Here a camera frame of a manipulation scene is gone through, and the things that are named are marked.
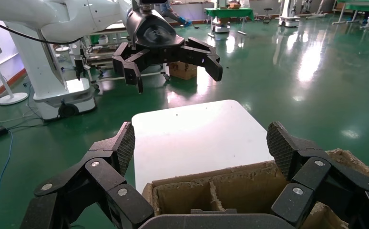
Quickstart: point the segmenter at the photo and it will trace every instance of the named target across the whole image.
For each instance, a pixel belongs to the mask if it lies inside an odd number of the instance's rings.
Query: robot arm
[[[70,42],[106,29],[130,8],[124,0],[0,0],[0,20],[39,29],[51,42]]]
[[[166,0],[131,1],[0,0],[0,20],[38,29],[51,42],[71,42],[123,20],[132,44],[119,47],[113,66],[140,93],[140,72],[153,64],[182,61],[205,67],[215,81],[221,80],[223,70],[215,48],[193,38],[185,41],[151,9],[150,4]]]

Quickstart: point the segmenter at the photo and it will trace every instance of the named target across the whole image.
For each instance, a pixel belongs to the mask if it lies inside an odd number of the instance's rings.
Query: white wall
[[[0,54],[0,71],[9,80],[23,70],[24,65],[9,32],[2,28],[0,28],[0,48],[2,49],[2,53]]]

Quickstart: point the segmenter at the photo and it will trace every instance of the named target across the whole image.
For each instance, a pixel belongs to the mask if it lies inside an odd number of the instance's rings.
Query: green table
[[[338,22],[334,22],[332,24],[342,24],[342,23],[352,23],[358,22],[356,21],[356,16],[358,11],[369,11],[369,0],[338,0],[338,2],[343,2],[342,12],[340,12],[340,17]],[[347,10],[355,10],[353,19],[351,21],[341,21],[343,17],[343,12]],[[362,26],[362,28],[369,28],[369,21],[366,26]]]
[[[250,17],[253,20],[253,9],[251,8],[239,8],[239,9],[216,9],[216,8],[206,8],[205,9],[208,16],[213,18],[242,18]]]
[[[211,16],[211,29],[208,33],[208,36],[215,37],[213,35],[213,19],[215,17],[217,18],[242,18],[242,28],[238,33],[242,35],[246,35],[244,33],[244,24],[246,21],[246,17],[250,17],[250,19],[253,21],[253,9],[251,8],[239,8],[239,9],[220,9],[220,8],[206,8],[205,9],[206,14],[208,16]]]

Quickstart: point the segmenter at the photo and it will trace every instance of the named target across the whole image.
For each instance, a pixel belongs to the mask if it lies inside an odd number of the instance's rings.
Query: caster wheel
[[[165,77],[165,80],[166,80],[166,81],[171,80],[171,77],[170,77],[169,75],[167,75],[167,74],[164,74],[164,77]]]

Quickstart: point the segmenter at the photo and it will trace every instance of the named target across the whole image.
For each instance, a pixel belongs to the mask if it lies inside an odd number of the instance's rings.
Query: cardboard box
[[[340,164],[369,176],[369,167],[349,151],[336,149],[327,153]],[[238,213],[270,213],[286,184],[274,161],[267,161],[153,181],[145,186],[143,197],[153,206],[156,216],[190,214],[191,209],[236,208]],[[317,203],[302,228],[347,229],[348,225],[329,207]]]
[[[169,63],[169,74],[173,77],[189,80],[197,76],[197,66],[183,62]]]
[[[241,7],[241,5],[238,4],[238,3],[230,3],[229,4],[230,9],[239,9],[240,7]]]

